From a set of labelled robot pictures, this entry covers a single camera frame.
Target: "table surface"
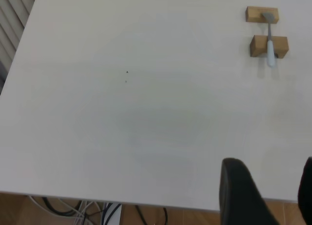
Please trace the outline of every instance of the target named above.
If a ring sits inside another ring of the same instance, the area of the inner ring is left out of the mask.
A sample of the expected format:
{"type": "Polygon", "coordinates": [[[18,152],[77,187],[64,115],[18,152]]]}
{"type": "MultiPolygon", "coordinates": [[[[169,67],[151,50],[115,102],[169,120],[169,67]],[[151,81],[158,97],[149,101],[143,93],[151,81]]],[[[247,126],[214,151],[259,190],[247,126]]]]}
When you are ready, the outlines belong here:
{"type": "Polygon", "coordinates": [[[0,191],[218,210],[221,161],[295,201],[312,155],[310,0],[36,0],[0,96],[0,191]],[[278,7],[277,68],[248,5],[278,7]]]}

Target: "wood block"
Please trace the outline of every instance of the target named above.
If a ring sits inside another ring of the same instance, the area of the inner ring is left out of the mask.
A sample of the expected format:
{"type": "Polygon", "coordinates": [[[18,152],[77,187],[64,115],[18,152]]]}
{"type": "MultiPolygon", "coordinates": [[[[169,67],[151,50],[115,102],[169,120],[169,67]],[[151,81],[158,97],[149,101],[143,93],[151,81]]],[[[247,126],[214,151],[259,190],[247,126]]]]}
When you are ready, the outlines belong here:
{"type": "MultiPolygon", "coordinates": [[[[274,53],[277,58],[284,58],[289,50],[287,37],[272,36],[274,53]]],[[[267,36],[253,36],[250,43],[250,56],[258,57],[262,53],[267,52],[268,37],[267,36]]]]}
{"type": "Polygon", "coordinates": [[[248,6],[246,9],[246,21],[247,22],[267,22],[262,13],[272,13],[275,17],[274,23],[279,20],[277,8],[266,8],[266,7],[253,7],[248,6]]]}

